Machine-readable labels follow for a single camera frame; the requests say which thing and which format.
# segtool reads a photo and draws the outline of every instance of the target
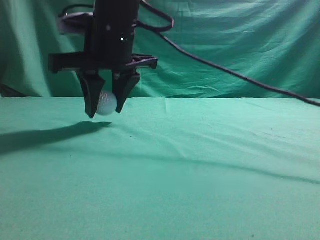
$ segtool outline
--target white ball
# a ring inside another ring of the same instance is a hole
[[[99,98],[97,114],[107,116],[116,111],[118,101],[116,96],[109,91],[102,91]]]

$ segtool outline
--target green fabric background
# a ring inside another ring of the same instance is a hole
[[[88,121],[82,97],[1,102],[1,240],[319,240],[314,106],[131,98]]]
[[[93,0],[1,0],[0,82],[27,96],[82,96],[72,72],[48,71],[49,53],[80,51],[83,38],[60,36],[55,17],[69,4]],[[185,50],[263,83],[320,97],[319,0],[151,0],[175,18],[166,33]],[[160,24],[140,11],[140,19]],[[141,70],[132,97],[282,97],[204,66],[153,33],[137,31],[135,52],[159,58]],[[103,76],[110,80],[110,73]],[[111,88],[110,81],[106,88]]]

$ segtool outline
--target robotic arm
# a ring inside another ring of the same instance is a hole
[[[153,27],[140,22],[140,5],[166,19],[170,25]],[[67,14],[68,9],[75,7],[91,7],[94,12]],[[137,69],[156,69],[158,64],[154,56],[133,53],[136,28],[166,32],[174,27],[174,20],[145,0],[96,0],[94,6],[77,4],[65,8],[57,25],[64,34],[83,34],[84,48],[81,52],[50,54],[49,70],[55,74],[60,71],[76,72],[83,91],[85,112],[93,118],[105,84],[99,71],[112,71],[112,92],[117,98],[116,112],[120,113],[140,81]]]

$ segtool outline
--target black cable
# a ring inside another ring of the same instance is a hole
[[[59,18],[64,17],[65,15],[67,15],[67,13],[68,13],[69,10],[75,9],[75,8],[94,9],[95,6],[94,6],[94,5],[90,5],[90,4],[72,4],[72,5],[69,5],[69,6],[65,7],[65,8],[62,10],[62,13],[59,15]]]
[[[168,26],[164,26],[164,27],[155,27],[155,26],[150,26],[150,25],[147,25],[141,21],[137,21],[137,27],[141,27],[141,28],[144,28],[146,30],[149,30],[149,31],[152,31],[152,32],[157,32],[157,33],[163,33],[163,32],[167,32],[171,29],[174,28],[174,25],[175,25],[175,20],[165,14],[164,12],[154,8],[153,6],[151,6],[149,3],[146,2],[146,0],[140,0],[140,4],[142,7],[144,7],[145,9],[147,9],[148,11],[150,11],[151,13],[157,15],[158,17],[162,18],[162,19],[165,19],[167,20],[170,25]]]
[[[216,68],[216,69],[219,69],[225,73],[228,73],[228,74],[231,74],[233,76],[236,76],[242,80],[245,80],[253,85],[256,85],[260,88],[263,88],[265,90],[268,90],[268,91],[272,91],[272,92],[275,92],[275,93],[279,93],[279,94],[282,94],[282,95],[286,95],[286,96],[289,96],[289,97],[292,97],[292,98],[295,98],[295,99],[299,99],[307,104],[311,104],[311,105],[314,105],[314,106],[318,106],[320,107],[320,102],[317,102],[317,101],[313,101],[313,100],[310,100],[310,99],[307,99],[306,97],[304,96],[301,96],[297,93],[294,93],[294,92],[290,92],[290,91],[286,91],[286,90],[281,90],[279,88],[276,88],[276,87],[273,87],[273,86],[270,86],[270,85],[266,85],[266,84],[263,84],[261,82],[258,82],[252,78],[249,78],[249,77],[246,77],[240,73],[237,73],[235,71],[232,71],[226,67],[223,67],[223,66],[220,66],[218,64],[215,64],[213,62],[210,62],[210,61],[207,61],[207,60],[204,60],[198,56],[195,56],[185,50],[183,50],[181,47],[179,47],[177,44],[175,44],[173,41],[171,41],[170,39],[168,39],[166,36],[162,35],[161,33],[159,32],[154,32],[156,33],[158,36],[160,36],[163,40],[167,41],[171,46],[173,46],[176,50],[178,50],[180,53],[200,62],[200,63],[203,63],[203,64],[206,64],[210,67],[213,67],[213,68]]]

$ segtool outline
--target green backdrop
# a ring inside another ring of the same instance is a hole
[[[69,4],[93,0],[0,0],[0,83],[26,96],[82,96],[74,73],[48,71],[49,53],[80,51],[83,38],[61,36],[55,17]],[[175,18],[166,33],[185,50],[263,83],[309,98],[320,96],[319,0],[151,0]],[[144,9],[140,19],[163,23]],[[283,97],[175,51],[151,32],[137,31],[135,52],[159,58],[141,70],[132,97]],[[110,73],[106,88],[111,88]]]

